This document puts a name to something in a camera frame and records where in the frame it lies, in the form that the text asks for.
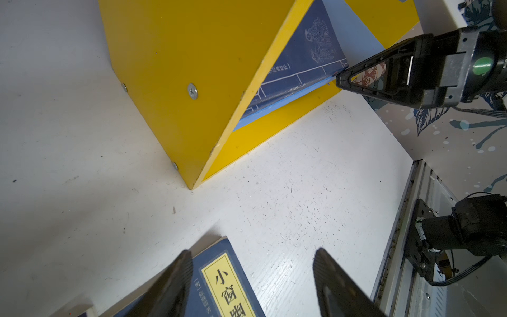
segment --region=yellow title label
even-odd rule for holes
[[[202,269],[222,317],[255,317],[227,253]]]

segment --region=scratch mark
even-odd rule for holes
[[[66,180],[66,181],[65,181],[65,183],[63,183],[63,185],[65,185],[65,184],[67,184],[67,183],[69,183],[69,182],[72,182],[72,181],[76,180],[78,177],[79,177],[79,175],[78,175],[78,176],[76,176],[76,177],[74,177],[74,178],[71,178],[71,179],[69,179],[69,180]]]

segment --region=black cable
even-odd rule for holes
[[[489,109],[462,109],[459,107],[452,107],[454,110],[460,112],[474,113],[478,115],[495,117],[495,118],[507,118],[507,111],[489,110]]]
[[[451,277],[450,279],[443,280],[440,282],[429,281],[428,284],[430,284],[431,286],[443,287],[443,286],[448,286],[450,284],[456,283],[457,281],[461,280],[462,278],[467,277],[468,275],[470,275],[470,273],[474,272],[475,270],[477,270],[478,268],[483,266],[484,263],[488,262],[489,259],[491,259],[491,255],[483,257],[479,262],[472,265],[471,267],[469,267],[468,269],[466,269],[462,273],[458,274],[457,276]]]
[[[480,193],[484,193],[484,194],[488,194],[488,195],[494,195],[494,194],[491,194],[491,193],[488,193],[488,192],[475,192],[475,193],[472,193],[472,194],[470,194],[470,195],[466,196],[466,197],[465,197],[465,198],[463,198],[463,199],[467,199],[467,198],[469,198],[469,197],[470,197],[470,196],[472,196],[472,195],[475,195],[475,194],[480,194]]]
[[[455,277],[456,276],[456,267],[454,266],[454,253],[452,252],[452,250],[451,250],[451,259],[452,259],[452,266],[451,266],[452,277]]]

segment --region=yellow shelf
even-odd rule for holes
[[[190,189],[339,91],[324,85],[233,132],[311,3],[99,0],[113,69]],[[347,3],[365,21],[364,1]],[[379,31],[365,23],[383,45],[418,21],[409,1],[367,3],[405,16]]]

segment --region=robotic arm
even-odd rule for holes
[[[506,0],[493,5],[495,22],[505,27]],[[507,90],[507,32],[479,31],[467,26],[457,0],[415,0],[425,34],[379,53],[337,75],[342,89],[416,109],[455,107],[459,111],[507,117],[501,100],[498,110],[461,109],[485,92]],[[385,69],[382,87],[366,86],[363,74]]]

